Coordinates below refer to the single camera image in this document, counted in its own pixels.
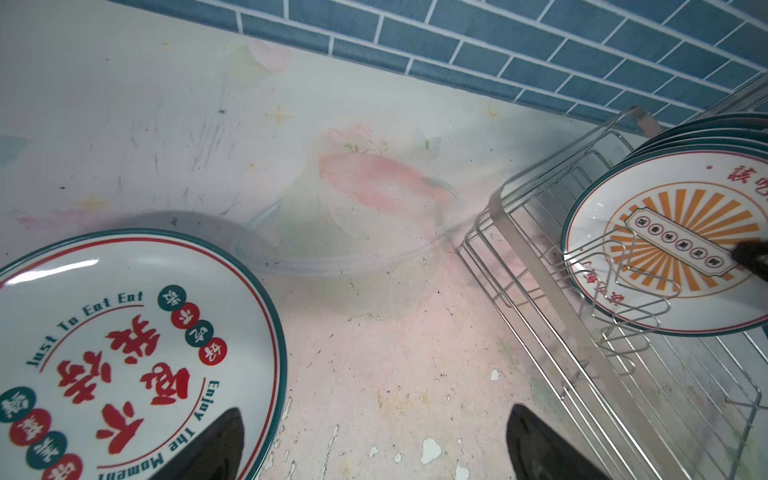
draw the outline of blue tile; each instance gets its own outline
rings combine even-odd
[[[768,2],[766,0],[733,0],[730,6],[768,23]]]
[[[665,109],[655,114],[654,117],[658,121],[663,121],[668,124],[678,125],[695,114],[695,110],[689,108],[678,107],[677,105],[668,105]]]
[[[112,0],[131,7],[142,8],[150,12],[161,13],[170,17],[202,23],[224,30],[237,31],[234,10],[214,7],[194,0]]]
[[[565,113],[574,104],[572,101],[550,97],[549,95],[539,94],[530,90],[526,90],[520,95],[518,103],[536,108],[543,108],[547,111],[556,111],[558,113]]]
[[[640,16],[663,22],[675,8],[679,7],[683,0],[608,0],[617,7],[622,7],[629,12]]]
[[[721,55],[690,43],[683,43],[662,60],[661,64],[694,77],[704,78],[727,61],[728,59]]]
[[[610,85],[597,83],[582,77],[573,77],[565,82],[565,85],[563,85],[563,88],[558,93],[590,101],[593,104],[605,105],[618,95],[620,91],[618,88],[611,87]]]
[[[513,58],[502,73],[502,78],[518,83],[555,91],[563,84],[568,74],[521,58]]]
[[[718,46],[763,67],[768,67],[768,48],[766,45],[768,45],[768,32],[748,23],[736,30],[733,35],[723,40],[723,43]]]
[[[508,59],[507,54],[464,43],[458,50],[453,64],[496,76]]]
[[[411,65],[409,76],[434,81],[435,83],[450,85],[451,87],[469,90],[481,95],[512,101],[520,93],[520,88],[502,84],[493,80],[461,73],[460,71],[431,65],[423,61],[415,60]]]
[[[666,33],[627,20],[605,44],[640,58],[656,61],[679,42]]]
[[[621,60],[621,57],[596,48],[568,40],[552,58],[552,63],[603,77]]]
[[[749,68],[736,61],[732,61],[713,73],[707,80],[718,85],[723,85],[724,87],[736,88],[755,76],[756,73],[757,70]]]
[[[636,88],[637,90],[653,92],[670,78],[672,78],[672,75],[665,71],[627,60],[619,65],[619,68],[610,74],[607,79],[618,84]]]
[[[386,47],[448,62],[453,56],[458,40],[385,18],[379,43]]]
[[[667,27],[714,44],[740,23],[741,20],[730,13],[703,0],[690,0],[667,22]]]
[[[546,60],[563,38],[458,0],[440,0],[430,25]]]
[[[657,94],[699,108],[709,108],[727,96],[723,91],[699,85],[684,78],[673,79]]]
[[[378,15],[330,0],[290,0],[288,18],[368,41],[379,24]]]
[[[485,3],[496,5],[528,18],[538,18],[538,14],[544,11],[549,0],[485,0]]]
[[[283,16],[283,0],[222,0],[222,2],[251,8],[278,17]]]
[[[603,123],[604,121],[610,120],[613,117],[616,117],[618,114],[603,110],[602,108],[595,108],[595,107],[588,107],[587,105],[576,105],[573,110],[568,112],[568,115],[571,117],[580,118],[581,120],[586,120],[592,123]]]
[[[286,45],[305,48],[306,50],[328,53],[328,35],[321,35],[313,31],[290,27],[277,22],[270,22],[262,18],[242,14],[243,33],[252,37],[274,40]]]
[[[338,38],[333,42],[333,56],[399,73],[404,73],[408,65],[407,57],[381,51],[377,48],[364,47]]]
[[[645,95],[639,95],[631,91],[625,91],[619,95],[616,100],[612,101],[608,107],[615,108],[616,110],[627,110],[629,107],[642,107],[648,110],[650,113],[654,113],[659,108],[662,108],[667,102],[658,101]]]
[[[427,18],[432,0],[355,0],[355,2],[423,22]]]
[[[541,23],[594,41],[603,41],[619,22],[619,15],[581,0],[557,0],[541,19]]]

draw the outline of green plate rim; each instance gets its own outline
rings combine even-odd
[[[13,270],[14,268],[22,265],[23,263],[26,263],[29,260],[37,258],[52,250],[65,247],[73,243],[81,242],[83,240],[92,240],[94,238],[111,237],[117,235],[157,235],[159,237],[171,237],[178,240],[185,240],[200,247],[206,248],[214,252],[216,255],[220,255],[228,262],[232,263],[243,275],[245,275],[245,277],[253,284],[253,286],[256,287],[259,295],[261,295],[261,298],[264,300],[266,309],[270,312],[270,316],[272,317],[272,324],[274,325],[275,336],[277,337],[277,349],[280,354],[280,385],[277,389],[277,399],[275,401],[275,411],[272,415],[272,422],[270,422],[270,427],[267,429],[266,438],[264,439],[261,452],[259,452],[259,456],[256,458],[256,461],[253,463],[253,467],[251,467],[246,476],[248,480],[253,480],[253,478],[256,477],[257,473],[261,469],[261,464],[266,458],[266,454],[272,448],[272,442],[275,439],[277,434],[277,427],[280,424],[280,417],[283,414],[286,391],[288,388],[288,357],[286,353],[285,336],[283,334],[283,325],[280,323],[280,317],[277,315],[277,310],[272,303],[270,295],[266,292],[261,282],[256,278],[255,275],[253,275],[250,269],[237,258],[235,258],[234,255],[228,253],[221,247],[217,247],[216,245],[207,242],[206,240],[193,237],[192,235],[187,235],[186,233],[172,232],[170,230],[161,230],[156,228],[118,228],[113,230],[101,230],[93,233],[85,233],[83,235],[78,235],[76,237],[71,237],[56,243],[52,243],[46,247],[42,247],[31,253],[27,253],[23,257],[14,260],[0,268],[0,277]]]
[[[566,239],[568,236],[568,229],[571,227],[571,222],[573,221],[574,215],[576,214],[576,211],[581,206],[582,203],[586,200],[586,198],[595,190],[597,190],[598,187],[600,187],[603,183],[605,183],[607,180],[611,179],[614,175],[620,173],[623,170],[626,170],[628,168],[633,167],[636,164],[642,163],[644,161],[653,160],[656,157],[668,155],[668,154],[675,154],[675,153],[683,153],[683,152],[695,152],[695,151],[725,151],[728,153],[741,153],[745,155],[754,155],[755,153],[762,153],[764,156],[763,160],[768,163],[768,151],[765,150],[758,150],[756,148],[750,148],[750,147],[741,147],[739,145],[729,145],[729,144],[692,144],[692,145],[684,145],[679,147],[669,147],[667,149],[660,149],[658,151],[651,151],[649,153],[640,155],[635,158],[628,158],[627,160],[617,164],[613,168],[611,168],[609,171],[607,171],[605,174],[603,174],[602,177],[598,178],[595,182],[592,183],[589,187],[587,187],[587,190],[585,190],[574,202],[571,209],[568,211],[568,215],[565,217],[565,221],[563,222],[563,230],[560,234],[560,249],[563,253],[566,253],[568,251],[566,247]],[[568,275],[571,278],[571,282],[574,284],[574,287],[578,289],[578,291],[585,293],[584,298],[589,302],[593,303],[595,308],[598,309],[601,313],[604,315],[612,316],[613,313],[609,312],[605,308],[601,307],[599,303],[594,303],[592,298],[589,297],[589,294],[584,291],[584,289],[581,288],[581,285],[576,281],[574,278],[574,272],[571,270],[569,265],[566,264],[565,266]],[[768,314],[764,315],[762,319],[758,319],[759,321],[755,322],[752,325],[745,326],[739,329],[733,329],[733,330],[727,330],[724,332],[718,332],[718,333],[679,333],[679,332],[667,332],[663,329],[654,330],[654,333],[659,333],[661,335],[668,335],[668,336],[720,336],[720,335],[729,335],[731,333],[738,333],[743,332],[746,330],[751,330],[754,328],[758,328],[764,325],[768,325]],[[642,325],[636,325],[632,323],[627,323],[627,326],[631,326],[632,328],[638,329],[638,330],[653,330],[651,328],[648,328],[646,326]]]

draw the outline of ceramic plate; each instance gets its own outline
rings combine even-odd
[[[561,246],[568,259],[614,229],[631,227],[637,240],[631,265],[618,283],[608,278],[606,257],[631,248],[629,233],[574,265],[574,281],[604,313],[638,320],[627,305],[673,296],[661,315],[660,333],[704,336],[752,328],[768,320],[764,282],[730,259],[745,240],[768,237],[768,153],[734,145],[687,145],[631,158],[585,191],[565,221]],[[657,304],[651,313],[662,313]],[[639,320],[640,328],[652,328]]]
[[[14,480],[150,478],[237,407],[238,479],[275,436],[286,350],[256,277],[162,230],[65,240],[0,270],[0,465]]]

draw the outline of stainless steel dish rack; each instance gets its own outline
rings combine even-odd
[[[649,294],[637,305],[621,303],[620,313],[635,312],[627,322],[598,311],[574,287],[572,267],[588,268],[590,257],[602,255],[613,267],[607,278],[586,270],[596,275],[595,295],[610,295],[622,281],[619,269],[632,269],[632,244],[612,239],[615,232],[574,252],[559,247],[579,195],[613,166],[612,158],[632,151],[615,123],[508,180],[456,253],[565,408],[572,432],[585,440],[577,443],[609,476],[760,478],[768,453],[750,443],[750,434],[768,432],[758,415],[768,408],[761,405],[761,386],[768,386],[763,331],[661,335],[654,330],[674,298]],[[606,253],[608,247],[618,253]],[[628,324],[641,320],[655,328]]]

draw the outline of white grout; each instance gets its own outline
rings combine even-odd
[[[682,9],[683,9],[683,7],[684,7],[685,5],[688,5],[689,3],[690,3],[690,0],[685,0],[685,2],[681,3],[679,7],[675,8],[675,9],[674,9],[674,11],[673,11],[672,13],[670,13],[670,14],[669,14],[669,16],[667,16],[667,17],[664,19],[664,21],[663,21],[663,22],[661,22],[661,24],[662,24],[662,25],[666,25],[666,24],[667,24],[667,22],[668,22],[668,21],[670,21],[670,20],[672,19],[672,17],[674,17],[675,15],[677,15],[677,13],[678,13],[680,10],[682,10]]]
[[[617,98],[619,98],[619,97],[621,96],[621,94],[623,94],[625,91],[626,91],[626,90],[622,90],[622,91],[620,91],[619,93],[617,93],[617,94],[616,94],[616,95],[615,95],[615,96],[614,96],[614,97],[613,97],[611,100],[609,100],[609,101],[607,101],[607,102],[605,103],[605,106],[607,107],[608,105],[610,105],[610,104],[614,103],[614,100],[616,100]]]
[[[376,24],[376,34],[373,35],[373,43],[379,43],[379,36],[382,34],[382,25],[384,25],[384,15],[379,15],[379,23]]]
[[[512,63],[512,59],[514,57],[515,57],[514,55],[509,55],[509,58],[507,58],[507,61],[505,61],[504,65],[502,65],[502,69],[499,70],[498,73],[496,74],[496,78],[500,78],[502,76],[502,74],[504,73],[504,70],[506,70],[507,67],[509,67],[509,64]]]
[[[429,10],[427,10],[427,16],[424,18],[424,23],[429,23],[429,21],[432,20],[432,13],[435,11],[435,5],[437,5],[437,0],[432,0],[432,3],[429,4]]]
[[[728,60],[725,63],[723,63],[720,67],[717,67],[714,70],[712,70],[706,77],[704,77],[704,80],[709,80],[709,77],[711,77],[712,75],[716,74],[718,71],[720,71],[721,68],[725,67],[726,65],[728,65],[732,61],[733,60]]]
[[[656,94],[656,92],[658,92],[658,91],[659,91],[659,90],[661,90],[662,88],[666,87],[666,86],[667,86],[667,84],[668,84],[669,82],[671,82],[672,80],[674,80],[675,78],[677,78],[677,77],[675,77],[675,76],[673,75],[673,76],[672,76],[672,78],[670,78],[669,80],[665,81],[663,84],[659,85],[659,88],[657,88],[656,90],[654,90],[654,95]]]
[[[547,63],[552,61],[552,58],[554,58],[554,56],[558,54],[560,49],[563,48],[563,45],[565,45],[566,41],[568,41],[568,39],[567,38],[563,38],[563,41],[560,42],[560,45],[558,45],[557,48],[552,51],[552,53],[549,55],[549,57],[547,57]]]
[[[712,5],[713,7],[719,8],[720,10],[723,10],[724,12],[728,12],[731,15],[733,15],[736,18],[741,18],[742,20],[746,20],[747,22],[755,25],[760,30],[768,31],[768,23],[763,22],[759,18],[753,17],[752,15],[743,12],[739,10],[738,8],[732,7],[730,4],[733,0],[729,0],[728,3],[723,4],[722,2],[719,2],[717,0],[703,0],[704,2]]]
[[[619,25],[616,25],[616,28],[614,28],[613,30],[611,30],[611,33],[609,33],[609,34],[608,34],[608,36],[607,36],[606,38],[604,38],[604,39],[603,39],[603,41],[601,41],[601,42],[600,42],[600,45],[605,45],[605,44],[607,44],[607,43],[608,43],[608,40],[611,40],[611,37],[613,37],[613,36],[614,36],[614,34],[615,34],[617,31],[619,31],[619,28],[623,27],[625,23],[627,23],[627,17],[624,17],[624,20],[622,20],[621,22],[619,22]]]
[[[542,88],[536,88],[536,87],[532,87],[530,85],[525,85],[525,84],[521,84],[521,83],[518,83],[518,82],[509,81],[509,80],[507,80],[505,78],[497,78],[497,77],[494,77],[492,75],[484,74],[484,73],[481,73],[481,72],[478,72],[478,71],[469,70],[467,68],[461,68],[461,67],[458,67],[456,65],[447,65],[445,62],[436,61],[436,60],[433,60],[431,58],[423,57],[421,55],[414,55],[414,54],[410,54],[408,52],[397,50],[395,48],[386,47],[384,45],[377,45],[377,44],[374,44],[371,41],[361,40],[360,38],[352,37],[352,36],[349,36],[349,35],[344,35],[344,34],[335,33],[335,32],[329,32],[327,30],[323,30],[322,28],[313,27],[312,25],[305,25],[303,23],[296,22],[295,20],[286,20],[286,19],[281,18],[281,17],[276,17],[274,15],[269,15],[269,14],[264,13],[264,12],[253,10],[251,8],[240,7],[238,5],[232,5],[232,4],[229,4],[229,3],[226,3],[226,2],[222,2],[221,0],[199,0],[199,1],[202,2],[202,3],[207,3],[209,5],[216,5],[216,6],[220,6],[220,7],[229,8],[231,10],[242,12],[242,13],[251,15],[253,17],[269,20],[271,22],[280,23],[282,25],[289,25],[291,27],[301,28],[303,30],[311,31],[311,32],[314,32],[314,33],[319,33],[319,34],[322,34],[322,35],[333,35],[336,38],[340,38],[340,39],[342,39],[344,41],[348,41],[350,43],[354,43],[354,44],[357,44],[357,45],[362,45],[362,46],[365,46],[365,47],[377,48],[377,49],[379,49],[381,51],[386,51],[388,53],[393,53],[395,55],[400,55],[400,56],[407,55],[411,60],[409,62],[409,66],[406,68],[406,72],[410,71],[410,65],[411,65],[413,59],[417,59],[419,61],[424,61],[425,63],[429,63],[431,65],[438,65],[440,67],[448,68],[448,69],[453,70],[453,71],[460,71],[462,73],[471,74],[471,75],[474,75],[474,76],[480,77],[480,78],[486,78],[488,80],[498,81],[498,82],[501,82],[503,84],[512,85],[514,87],[525,88],[525,89],[530,90],[530,91],[535,91],[537,93],[550,95],[550,96],[553,96],[553,97],[556,97],[556,98],[562,98],[564,100],[569,100],[569,101],[579,101],[579,100],[576,100],[576,99],[573,99],[573,98],[570,98],[570,97],[566,97],[565,95],[553,94],[551,91],[547,91],[547,90],[544,90]],[[693,105],[688,105],[688,104],[685,104],[685,103],[683,103],[681,101],[676,101],[676,100],[672,100],[672,99],[669,99],[669,98],[660,97],[660,96],[655,95],[655,94],[649,94],[646,91],[641,91],[641,90],[638,90],[636,88],[631,88],[631,87],[628,87],[626,85],[618,84],[618,83],[615,83],[615,82],[610,81],[610,80],[603,80],[601,78],[595,77],[595,76],[590,75],[590,74],[585,74],[583,72],[575,71],[575,70],[573,70],[571,68],[561,67],[560,65],[555,65],[555,64],[549,64],[546,61],[542,61],[540,58],[534,58],[534,57],[531,57],[531,56],[528,56],[528,55],[523,55],[523,54],[515,53],[515,52],[513,52],[511,50],[507,50],[505,48],[500,48],[500,47],[497,47],[495,45],[486,44],[485,42],[476,40],[474,38],[465,37],[463,35],[456,35],[456,34],[453,35],[453,38],[456,38],[458,40],[470,41],[473,44],[481,45],[482,47],[488,48],[489,50],[498,51],[498,52],[501,52],[501,53],[504,53],[504,54],[507,54],[507,55],[514,55],[516,58],[520,58],[522,60],[530,61],[531,63],[535,63],[537,65],[545,65],[548,68],[552,68],[554,70],[562,71],[562,72],[567,73],[567,74],[575,74],[575,75],[578,75],[580,77],[583,77],[583,78],[586,78],[586,79],[589,79],[589,80],[593,80],[593,81],[597,81],[597,82],[602,83],[602,84],[607,84],[607,85],[610,85],[610,86],[616,87],[616,88],[625,88],[625,89],[627,89],[627,91],[632,91],[632,92],[637,93],[637,94],[645,95],[645,96],[647,96],[649,98],[654,98],[654,99],[659,100],[659,101],[666,101],[666,102],[669,102],[669,103],[672,103],[672,104],[676,104],[676,105],[679,105],[681,107],[689,108],[689,109],[695,110],[695,111],[703,111],[703,109],[700,108],[700,107],[694,107]]]
[[[456,48],[453,51],[453,55],[451,55],[451,59],[448,60],[448,65],[453,65],[453,61],[456,59],[456,55],[458,55],[458,51],[462,49],[462,45],[464,45],[464,41],[459,40],[458,44],[456,45]]]
[[[568,77],[565,80],[563,80],[563,83],[561,83],[559,87],[555,88],[554,92],[556,94],[560,93],[560,89],[563,88],[565,86],[565,84],[567,84],[568,81],[571,80],[573,77],[574,77],[573,74],[568,75]]]
[[[332,2],[341,3],[341,2],[347,2],[348,0],[331,0],[331,1]],[[638,57],[636,55],[629,54],[626,51],[621,51],[621,50],[618,50],[617,48],[609,47],[607,45],[600,45],[596,41],[588,40],[586,38],[574,38],[573,35],[569,34],[566,31],[562,31],[559,28],[555,28],[555,27],[552,27],[550,25],[546,25],[546,24],[543,24],[543,23],[536,23],[535,21],[531,20],[530,18],[524,17],[522,15],[517,15],[515,13],[512,13],[512,12],[509,12],[507,10],[504,10],[503,8],[494,7],[494,6],[485,4],[485,3],[477,3],[477,0],[459,0],[459,1],[462,2],[462,3],[465,3],[467,5],[472,5],[472,6],[476,7],[476,8],[480,8],[482,10],[486,10],[487,12],[495,13],[496,15],[500,15],[502,17],[506,17],[506,18],[509,18],[511,20],[515,20],[517,22],[524,23],[526,25],[530,25],[532,27],[536,27],[536,28],[538,28],[540,30],[548,31],[549,33],[552,33],[552,34],[555,34],[555,35],[564,36],[566,38],[572,38],[574,41],[578,41],[579,43],[582,43],[584,45],[588,45],[588,46],[596,48],[598,50],[606,51],[607,53],[611,53],[611,54],[617,55],[619,57],[629,58],[630,60],[636,61],[639,64],[646,65],[646,66],[649,66],[649,67],[654,67],[654,68],[656,68],[658,70],[665,71],[668,74],[678,75],[678,76],[680,76],[682,78],[685,78],[687,80],[695,81],[696,83],[700,83],[700,84],[705,84],[707,87],[714,88],[714,89],[720,90],[720,91],[724,91],[726,93],[732,93],[731,90],[728,89],[728,88],[722,87],[722,86],[717,85],[717,84],[710,84],[708,82],[702,81],[700,78],[694,77],[693,75],[688,75],[688,74],[685,74],[685,73],[682,73],[682,72],[679,72],[679,71],[675,71],[674,69],[669,68],[669,67],[664,66],[664,65],[656,65],[652,61],[648,61],[645,58],[640,58],[640,57]],[[586,0],[586,1],[592,3],[592,2],[597,2],[598,0]],[[659,29],[659,28],[665,28],[665,27],[661,27],[658,24],[656,24],[656,29]],[[764,67],[759,67],[759,69],[762,70],[762,71],[766,70]]]
[[[722,48],[713,47],[712,45],[706,43],[705,41],[701,41],[698,38],[694,38],[694,37],[691,37],[690,35],[686,35],[686,34],[684,34],[682,32],[674,30],[673,28],[667,27],[666,25],[659,25],[658,23],[654,22],[653,20],[648,20],[647,18],[645,18],[643,16],[640,16],[638,14],[629,12],[628,10],[624,10],[623,8],[617,7],[616,5],[612,5],[612,4],[608,3],[608,2],[606,2],[606,0],[583,0],[583,1],[587,2],[587,3],[591,4],[591,5],[595,5],[597,7],[604,8],[604,9],[608,10],[609,12],[613,12],[613,13],[615,13],[617,15],[623,15],[623,16],[629,18],[633,22],[639,23],[641,25],[645,25],[646,27],[652,28],[654,30],[661,31],[662,33],[666,33],[667,35],[675,37],[675,38],[677,38],[679,40],[687,41],[688,43],[690,43],[692,45],[696,45],[699,48],[703,48],[704,50],[708,50],[708,51],[711,51],[713,53],[717,53],[718,55],[722,55],[724,57],[729,57],[729,58],[736,56],[736,55],[734,55],[734,54],[732,54],[732,53],[730,53],[728,51],[724,51]],[[752,67],[752,68],[754,68],[756,70],[759,70],[759,71],[765,71],[766,70],[766,68],[763,67],[762,65],[758,65],[758,64],[754,63],[753,61],[747,60],[746,58],[739,57],[739,59],[740,59],[741,62],[749,65],[750,67]]]
[[[547,12],[549,12],[549,8],[552,6],[553,3],[554,3],[554,0],[549,0],[549,3],[547,4],[547,6],[544,7],[544,10],[542,10],[541,13],[538,14],[538,17],[536,18],[537,22],[540,22],[541,19],[544,17],[544,15],[546,15]]]
[[[610,77],[611,74],[614,73],[616,70],[618,70],[619,67],[622,66],[624,64],[624,62],[626,62],[626,61],[627,61],[626,58],[622,58],[621,61],[616,64],[615,67],[613,67],[611,70],[609,70],[607,74],[603,75],[603,79]]]
[[[733,30],[729,31],[729,32],[727,33],[727,35],[725,35],[725,36],[724,36],[724,37],[722,37],[720,40],[718,40],[717,42],[715,42],[715,46],[718,46],[718,45],[720,45],[721,43],[723,43],[724,41],[726,41],[726,40],[728,39],[728,37],[730,37],[731,35],[733,35],[734,33],[736,33],[736,30],[738,30],[739,28],[742,28],[744,25],[746,25],[746,22],[741,22],[741,23],[739,24],[739,26],[738,26],[738,27],[736,27],[736,28],[734,28]]]
[[[667,53],[662,55],[661,58],[656,60],[656,63],[660,64],[666,57],[672,55],[672,52],[677,50],[683,43],[685,43],[685,42],[680,40],[680,42],[677,45],[673,46]]]

